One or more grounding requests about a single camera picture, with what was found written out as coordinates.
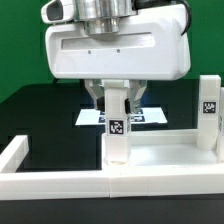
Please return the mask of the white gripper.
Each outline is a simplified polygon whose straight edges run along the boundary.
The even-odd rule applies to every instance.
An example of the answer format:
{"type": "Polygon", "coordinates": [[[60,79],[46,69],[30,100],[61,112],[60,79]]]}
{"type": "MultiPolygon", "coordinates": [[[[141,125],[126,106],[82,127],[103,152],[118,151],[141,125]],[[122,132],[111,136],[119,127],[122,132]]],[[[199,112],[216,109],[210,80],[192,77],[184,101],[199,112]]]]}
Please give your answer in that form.
{"type": "Polygon", "coordinates": [[[99,111],[105,110],[99,79],[129,79],[125,111],[137,114],[146,80],[175,80],[189,71],[186,23],[185,7],[178,4],[123,18],[117,33],[88,36],[80,23],[53,25],[45,34],[50,71],[60,79],[86,79],[99,111]]]}

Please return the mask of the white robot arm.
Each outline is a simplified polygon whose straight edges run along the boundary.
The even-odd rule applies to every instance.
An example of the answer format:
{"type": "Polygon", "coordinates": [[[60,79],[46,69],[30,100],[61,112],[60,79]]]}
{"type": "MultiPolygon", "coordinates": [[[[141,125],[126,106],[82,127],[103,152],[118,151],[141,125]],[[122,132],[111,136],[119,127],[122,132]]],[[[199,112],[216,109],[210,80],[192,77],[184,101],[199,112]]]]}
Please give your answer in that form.
{"type": "Polygon", "coordinates": [[[83,79],[96,109],[105,109],[107,80],[129,80],[126,111],[139,107],[148,80],[176,80],[190,69],[186,0],[50,0],[48,65],[57,79],[83,79]]]}

